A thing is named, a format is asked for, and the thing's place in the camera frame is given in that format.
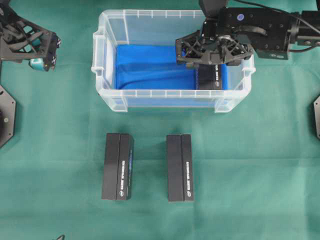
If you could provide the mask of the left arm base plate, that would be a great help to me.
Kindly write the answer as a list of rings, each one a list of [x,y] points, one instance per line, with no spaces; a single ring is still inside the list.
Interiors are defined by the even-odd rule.
[[[0,86],[0,147],[2,148],[15,131],[16,101]]]

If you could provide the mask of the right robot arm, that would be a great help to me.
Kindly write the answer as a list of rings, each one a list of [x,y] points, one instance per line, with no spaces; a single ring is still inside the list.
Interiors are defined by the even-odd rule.
[[[205,16],[201,29],[175,41],[176,62],[237,66],[253,54],[262,59],[287,60],[320,46],[320,11],[287,12],[249,2],[228,7],[226,0],[200,0]]]

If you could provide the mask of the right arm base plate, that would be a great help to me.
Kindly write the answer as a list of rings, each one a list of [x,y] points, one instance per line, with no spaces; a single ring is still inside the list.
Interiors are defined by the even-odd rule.
[[[313,102],[316,137],[320,139],[320,96]]]

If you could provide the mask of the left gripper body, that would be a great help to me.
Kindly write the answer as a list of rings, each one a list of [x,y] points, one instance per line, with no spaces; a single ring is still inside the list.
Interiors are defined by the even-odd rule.
[[[28,36],[41,36],[41,44],[28,45]],[[11,7],[9,0],[0,2],[0,61],[22,63],[30,59],[42,58],[48,70],[57,63],[56,51],[61,46],[58,35],[21,16]]]

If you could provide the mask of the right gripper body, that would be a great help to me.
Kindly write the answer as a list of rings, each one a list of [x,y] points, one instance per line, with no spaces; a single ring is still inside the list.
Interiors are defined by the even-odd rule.
[[[175,41],[176,63],[199,65],[226,65],[233,59],[249,60],[254,54],[250,44],[242,44],[229,35],[204,37],[199,31]]]

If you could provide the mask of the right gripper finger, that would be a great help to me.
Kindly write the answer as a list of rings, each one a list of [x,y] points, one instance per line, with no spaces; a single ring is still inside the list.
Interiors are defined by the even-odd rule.
[[[200,64],[196,62],[187,62],[185,66],[187,69],[198,69]]]
[[[242,63],[243,59],[231,59],[226,62],[227,66],[234,67],[239,66]]]

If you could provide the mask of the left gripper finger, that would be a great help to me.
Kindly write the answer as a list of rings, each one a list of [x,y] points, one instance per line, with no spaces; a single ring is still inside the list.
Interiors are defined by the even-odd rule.
[[[41,44],[41,36],[36,34],[29,35],[27,39],[27,43],[32,47],[37,47]]]
[[[32,58],[29,60],[28,65],[36,71],[48,72],[49,67],[43,58]]]

